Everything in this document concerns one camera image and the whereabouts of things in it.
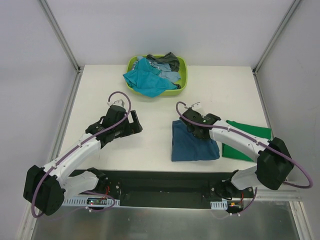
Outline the dark blue t shirt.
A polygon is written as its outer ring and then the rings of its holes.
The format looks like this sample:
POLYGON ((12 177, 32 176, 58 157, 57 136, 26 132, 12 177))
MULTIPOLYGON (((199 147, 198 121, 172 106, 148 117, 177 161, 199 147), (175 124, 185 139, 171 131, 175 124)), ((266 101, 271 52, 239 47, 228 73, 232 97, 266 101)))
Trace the dark blue t shirt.
POLYGON ((219 158, 216 141, 196 138, 182 121, 172 122, 172 162, 214 161, 219 158))

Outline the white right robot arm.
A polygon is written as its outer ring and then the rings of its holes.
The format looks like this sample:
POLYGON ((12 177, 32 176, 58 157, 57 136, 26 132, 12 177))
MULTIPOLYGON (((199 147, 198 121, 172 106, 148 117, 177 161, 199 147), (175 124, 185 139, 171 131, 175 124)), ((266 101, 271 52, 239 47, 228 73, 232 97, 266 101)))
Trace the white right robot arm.
POLYGON ((221 142, 255 161, 255 166, 235 170, 216 187, 228 197, 237 197, 244 189, 260 185, 278 190, 294 168, 284 141, 277 137, 269 140, 246 133, 214 114, 202 115, 191 107, 180 115, 180 119, 194 137, 221 142))

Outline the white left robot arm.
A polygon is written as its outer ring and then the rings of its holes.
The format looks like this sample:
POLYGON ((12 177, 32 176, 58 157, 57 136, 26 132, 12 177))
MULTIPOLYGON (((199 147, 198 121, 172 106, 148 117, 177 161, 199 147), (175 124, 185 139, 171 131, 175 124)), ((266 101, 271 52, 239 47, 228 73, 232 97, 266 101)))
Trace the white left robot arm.
POLYGON ((42 167, 33 165, 27 171, 23 198, 50 216, 64 200, 80 193, 105 194, 107 177, 102 171, 91 167, 76 176, 71 176, 71 173, 106 144, 142 130, 135 110, 127 112, 122 106, 111 105, 106 115, 89 125, 67 152, 42 167))

